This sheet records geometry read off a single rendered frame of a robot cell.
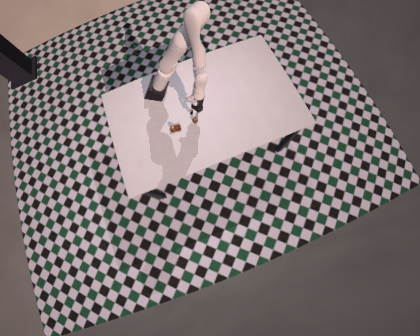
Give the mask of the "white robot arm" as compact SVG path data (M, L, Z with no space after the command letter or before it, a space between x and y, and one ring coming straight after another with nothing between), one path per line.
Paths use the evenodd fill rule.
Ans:
M155 90L164 90L164 86L166 86L178 65L178 60L191 46L193 73L196 82L196 85L193 85L193 92L196 94L204 93L207 83L206 51L200 40L200 29L208 22L209 18L210 7L204 1L194 2L185 10L183 14L184 24L173 36L164 57L159 62L156 80L153 78L152 84ZM203 68L201 69L201 67Z

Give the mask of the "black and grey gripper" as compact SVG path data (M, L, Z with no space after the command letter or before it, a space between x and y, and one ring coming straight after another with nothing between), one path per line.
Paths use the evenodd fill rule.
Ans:
M197 111L195 119L198 118L198 113L200 113L203 110L203 102L204 102L204 97L205 97L204 94L205 94L205 91L203 94L196 94L192 92L192 95L185 96L185 98L191 103L190 115L193 114L193 109Z

